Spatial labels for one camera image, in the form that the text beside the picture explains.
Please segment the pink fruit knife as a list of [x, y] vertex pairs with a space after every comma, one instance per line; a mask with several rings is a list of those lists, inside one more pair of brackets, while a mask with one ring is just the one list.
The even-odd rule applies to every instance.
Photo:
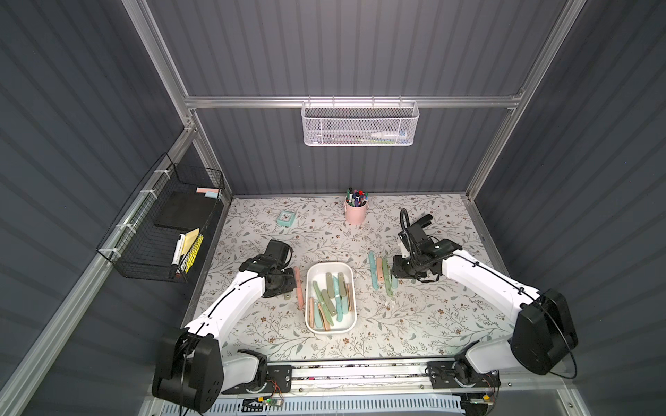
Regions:
[[300, 270], [297, 266], [293, 268], [294, 270], [294, 276], [295, 276], [295, 281], [296, 281], [296, 292], [297, 292], [297, 300], [298, 300], [298, 309], [301, 311], [305, 310], [305, 297], [304, 297], [304, 292], [303, 292], [303, 287], [302, 287], [302, 278], [300, 275]]

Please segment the green fruit knife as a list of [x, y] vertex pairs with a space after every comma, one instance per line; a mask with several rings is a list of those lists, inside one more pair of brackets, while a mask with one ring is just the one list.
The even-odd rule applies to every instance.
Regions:
[[386, 293], [388, 296], [393, 296], [393, 279], [387, 258], [382, 258], [382, 271]]

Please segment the orange fruit knife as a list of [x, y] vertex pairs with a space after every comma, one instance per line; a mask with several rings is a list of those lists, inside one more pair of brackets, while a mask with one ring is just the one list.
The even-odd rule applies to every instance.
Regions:
[[382, 285], [384, 283], [383, 277], [383, 260], [381, 258], [376, 259], [376, 275], [378, 284]]

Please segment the teal fruit knife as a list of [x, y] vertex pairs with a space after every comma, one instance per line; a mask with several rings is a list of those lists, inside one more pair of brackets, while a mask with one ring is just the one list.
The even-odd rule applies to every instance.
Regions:
[[376, 256], [375, 256], [374, 251], [369, 251], [369, 268], [370, 268], [370, 276], [371, 276], [372, 287], [375, 291], [378, 291], [379, 290], [379, 281], [378, 281], [377, 268], [376, 268]]

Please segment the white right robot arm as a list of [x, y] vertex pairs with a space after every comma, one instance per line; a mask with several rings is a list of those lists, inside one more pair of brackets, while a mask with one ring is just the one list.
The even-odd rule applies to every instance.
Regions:
[[525, 286], [484, 265], [464, 250], [442, 258], [394, 256], [391, 275], [397, 279], [423, 280], [426, 269], [471, 289], [499, 310], [513, 325], [513, 333], [491, 341], [474, 341], [454, 358], [456, 381], [471, 387], [494, 371], [522, 367], [537, 375], [551, 374], [569, 357], [579, 338], [565, 297], [550, 289]]

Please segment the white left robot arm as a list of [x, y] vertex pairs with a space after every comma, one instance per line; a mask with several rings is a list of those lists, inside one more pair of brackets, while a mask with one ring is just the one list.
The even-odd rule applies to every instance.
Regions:
[[168, 329], [158, 344], [151, 393], [155, 398], [203, 414], [221, 393], [237, 386], [265, 386], [268, 360], [247, 348], [227, 358], [223, 343], [260, 298], [296, 288], [294, 269], [258, 258], [242, 263], [230, 286], [198, 317], [180, 329]]

